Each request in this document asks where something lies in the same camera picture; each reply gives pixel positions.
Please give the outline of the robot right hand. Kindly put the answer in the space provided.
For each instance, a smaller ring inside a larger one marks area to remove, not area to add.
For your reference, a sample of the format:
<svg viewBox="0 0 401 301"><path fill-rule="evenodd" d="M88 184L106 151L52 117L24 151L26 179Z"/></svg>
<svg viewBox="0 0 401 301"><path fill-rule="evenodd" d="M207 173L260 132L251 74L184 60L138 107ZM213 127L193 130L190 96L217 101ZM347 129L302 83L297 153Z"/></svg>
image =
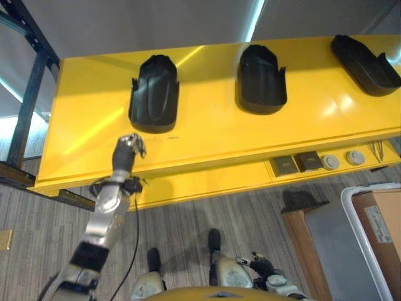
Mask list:
<svg viewBox="0 0 401 301"><path fill-rule="evenodd" d="M276 273L273 264L261 253L251 252L253 259L249 260L243 257L236 257L236 262L254 270L260 277L268 278Z"/></svg>

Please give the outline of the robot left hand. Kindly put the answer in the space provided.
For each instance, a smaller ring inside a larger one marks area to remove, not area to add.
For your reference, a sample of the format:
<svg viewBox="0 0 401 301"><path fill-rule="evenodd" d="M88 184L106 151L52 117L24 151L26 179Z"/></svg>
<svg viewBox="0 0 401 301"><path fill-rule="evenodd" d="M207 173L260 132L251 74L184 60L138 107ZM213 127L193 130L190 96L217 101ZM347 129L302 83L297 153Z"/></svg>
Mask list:
<svg viewBox="0 0 401 301"><path fill-rule="evenodd" d="M132 172L135 156L143 159L146 154L145 142L138 134L131 133L119 137L112 155L113 171Z"/></svg>

